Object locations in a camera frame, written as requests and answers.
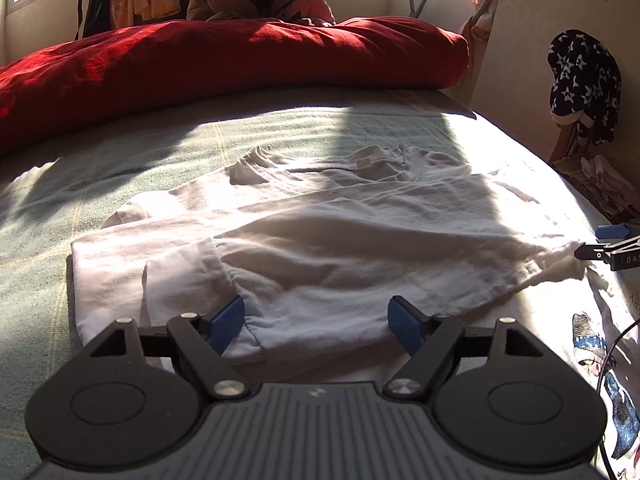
blue clamp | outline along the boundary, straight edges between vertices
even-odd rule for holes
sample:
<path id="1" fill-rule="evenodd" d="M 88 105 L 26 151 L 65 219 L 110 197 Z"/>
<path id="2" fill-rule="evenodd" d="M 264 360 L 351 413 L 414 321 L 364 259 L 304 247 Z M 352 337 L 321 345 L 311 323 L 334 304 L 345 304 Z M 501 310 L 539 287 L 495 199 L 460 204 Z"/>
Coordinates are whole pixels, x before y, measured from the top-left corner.
<path id="1" fill-rule="evenodd" d="M 219 311 L 201 318 L 200 332 L 218 355 L 238 336 L 244 325 L 244 300 L 236 296 Z"/>
<path id="2" fill-rule="evenodd" d="M 626 240 L 631 236 L 631 229 L 624 224 L 601 225 L 596 227 L 595 235 L 598 240 Z"/>
<path id="3" fill-rule="evenodd" d="M 398 342 L 410 356 L 424 345 L 423 323 L 429 318 L 402 296 L 394 296 L 386 309 L 386 322 Z"/>

green cloth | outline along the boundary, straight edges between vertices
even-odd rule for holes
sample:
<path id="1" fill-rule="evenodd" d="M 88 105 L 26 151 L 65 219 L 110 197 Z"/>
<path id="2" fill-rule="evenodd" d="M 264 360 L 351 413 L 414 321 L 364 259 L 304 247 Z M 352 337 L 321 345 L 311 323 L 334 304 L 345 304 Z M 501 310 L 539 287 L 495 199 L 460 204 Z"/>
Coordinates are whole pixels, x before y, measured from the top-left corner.
<path id="1" fill-rule="evenodd" d="M 400 142 L 487 162 L 496 152 L 508 157 L 496 150 L 500 142 L 516 146 L 437 92 L 297 88 L 131 116 L 2 160 L 0 479 L 20 479 L 39 463 L 24 427 L 26 403 L 79 349 L 72 240 L 136 193 L 178 186 L 258 144 L 302 157 Z"/>

star-patterned cloth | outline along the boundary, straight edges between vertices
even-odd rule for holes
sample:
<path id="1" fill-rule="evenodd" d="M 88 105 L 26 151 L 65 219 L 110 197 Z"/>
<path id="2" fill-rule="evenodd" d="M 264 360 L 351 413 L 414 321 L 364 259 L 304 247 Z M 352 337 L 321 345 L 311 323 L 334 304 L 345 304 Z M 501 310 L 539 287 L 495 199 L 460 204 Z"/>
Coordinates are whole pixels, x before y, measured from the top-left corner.
<path id="1" fill-rule="evenodd" d="M 555 37 L 547 60 L 556 78 L 550 97 L 554 122 L 576 123 L 581 146 L 611 142 L 622 88 L 613 56 L 589 34 L 572 29 Z"/>

red object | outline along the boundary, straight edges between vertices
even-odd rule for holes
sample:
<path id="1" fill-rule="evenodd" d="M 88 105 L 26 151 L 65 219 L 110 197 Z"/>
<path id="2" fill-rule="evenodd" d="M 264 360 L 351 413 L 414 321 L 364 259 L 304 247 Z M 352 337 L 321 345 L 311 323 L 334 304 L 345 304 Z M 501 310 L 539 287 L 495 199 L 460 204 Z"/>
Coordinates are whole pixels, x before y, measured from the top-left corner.
<path id="1" fill-rule="evenodd" d="M 254 20 L 121 28 L 0 68 L 0 154 L 126 114 L 278 85 L 448 88 L 466 41 L 427 22 Z"/>

mattress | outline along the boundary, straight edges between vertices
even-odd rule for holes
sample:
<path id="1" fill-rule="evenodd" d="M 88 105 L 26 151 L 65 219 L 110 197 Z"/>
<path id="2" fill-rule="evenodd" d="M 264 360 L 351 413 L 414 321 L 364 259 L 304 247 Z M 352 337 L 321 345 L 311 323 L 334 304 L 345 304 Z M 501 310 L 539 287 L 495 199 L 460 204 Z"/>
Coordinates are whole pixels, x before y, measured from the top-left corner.
<path id="1" fill-rule="evenodd" d="M 24 407 L 34 389 L 79 348 L 72 240 L 100 228 L 131 196 L 170 189 L 227 166 L 257 145 L 300 157 L 347 155 L 370 144 L 400 142 L 455 156 L 475 171 L 510 171 L 524 187 L 544 189 L 545 201 L 562 210 L 583 232 L 605 223 L 528 150 L 487 120 L 432 91 L 283 88 L 245 92 L 100 124 L 3 160 L 0 478 L 21 478 L 39 462 L 24 429 Z M 498 316 L 514 316 L 580 371 L 572 345 L 576 313 L 590 312 L 591 318 L 597 318 L 593 320 L 596 332 L 604 331 L 612 341 L 616 330 L 632 321 L 640 302 L 636 272 L 596 274 L 588 282 L 583 267 L 567 262 L 540 277 L 539 283 L 474 311 L 465 320 L 492 326 Z M 381 356 L 387 350 L 376 349 Z M 325 378 L 377 379 L 398 364 L 385 363 L 389 370 L 367 369 L 353 356 L 336 364 Z M 633 392 L 640 390 L 635 375 L 624 365 L 619 364 L 618 377 L 633 398 Z M 314 378 L 323 377 L 316 374 Z M 612 431 L 615 441 L 616 428 L 610 426 L 607 431 Z M 635 478 L 630 473 L 626 477 Z"/>

